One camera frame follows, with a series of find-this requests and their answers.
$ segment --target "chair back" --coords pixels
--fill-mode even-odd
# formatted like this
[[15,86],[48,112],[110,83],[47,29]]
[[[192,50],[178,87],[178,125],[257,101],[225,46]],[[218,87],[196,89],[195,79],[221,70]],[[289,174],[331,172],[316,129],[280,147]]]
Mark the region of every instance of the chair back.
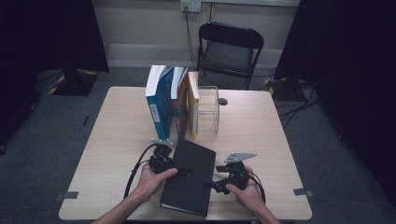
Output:
[[202,25],[198,36],[201,46],[203,39],[249,49],[262,49],[264,45],[264,40],[257,31],[221,22]]

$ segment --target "blue book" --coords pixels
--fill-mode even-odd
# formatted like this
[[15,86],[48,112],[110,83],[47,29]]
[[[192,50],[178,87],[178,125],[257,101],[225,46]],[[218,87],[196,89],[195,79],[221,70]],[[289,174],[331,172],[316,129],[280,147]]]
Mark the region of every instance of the blue book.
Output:
[[169,139],[174,116],[170,95],[173,74],[174,67],[167,69],[165,65],[152,65],[146,85],[148,108],[160,140]]

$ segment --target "clear acrylic holder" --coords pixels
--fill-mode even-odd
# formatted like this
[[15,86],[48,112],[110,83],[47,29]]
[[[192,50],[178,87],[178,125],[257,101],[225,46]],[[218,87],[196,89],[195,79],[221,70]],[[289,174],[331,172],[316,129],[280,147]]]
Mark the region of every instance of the clear acrylic holder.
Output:
[[219,92],[217,86],[199,86],[198,135],[219,132]]

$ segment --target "black chair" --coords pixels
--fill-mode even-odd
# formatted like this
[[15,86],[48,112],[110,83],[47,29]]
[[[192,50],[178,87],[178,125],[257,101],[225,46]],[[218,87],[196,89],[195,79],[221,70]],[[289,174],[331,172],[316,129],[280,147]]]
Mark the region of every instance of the black chair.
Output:
[[202,25],[198,32],[197,70],[210,71],[245,79],[248,90],[264,40],[249,28],[220,22]]

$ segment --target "wall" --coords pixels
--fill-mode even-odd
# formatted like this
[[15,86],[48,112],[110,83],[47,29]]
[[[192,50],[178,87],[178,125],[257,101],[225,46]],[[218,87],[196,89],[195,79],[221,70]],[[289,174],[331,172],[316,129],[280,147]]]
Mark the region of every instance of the wall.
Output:
[[[103,41],[111,45],[107,47],[110,61],[111,57],[131,57],[116,55],[125,52],[125,47],[129,51],[138,48],[140,57],[145,57],[141,55],[145,52],[143,46],[149,47],[148,50],[158,47],[185,52],[179,53],[176,57],[180,59],[176,61],[190,57],[187,23],[185,14],[179,10],[179,1],[93,0],[93,5]],[[199,27],[208,21],[222,21],[257,30],[265,42],[258,66],[264,63],[274,66],[285,45],[295,12],[296,7],[203,2],[201,13],[188,15],[194,52],[197,52]]]

